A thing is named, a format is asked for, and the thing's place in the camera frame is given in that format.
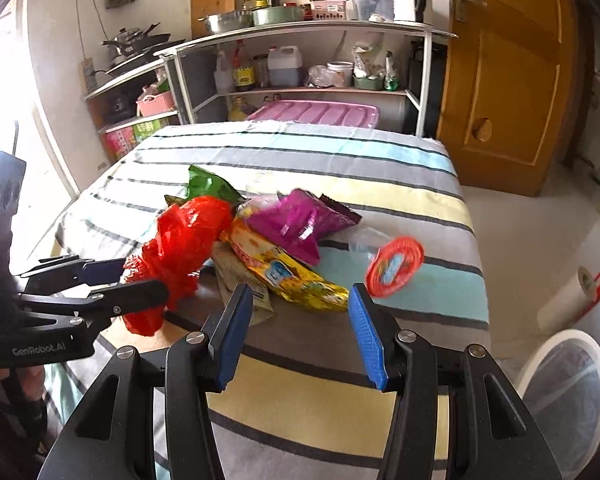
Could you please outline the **left forearm dark sleeve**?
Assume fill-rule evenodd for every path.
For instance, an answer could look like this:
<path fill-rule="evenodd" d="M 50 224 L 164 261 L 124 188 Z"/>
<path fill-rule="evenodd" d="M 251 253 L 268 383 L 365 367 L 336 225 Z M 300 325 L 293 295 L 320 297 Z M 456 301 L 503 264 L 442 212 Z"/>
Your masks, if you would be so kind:
<path fill-rule="evenodd" d="M 47 430 L 40 366 L 0 370 L 0 479 L 35 479 Z"/>

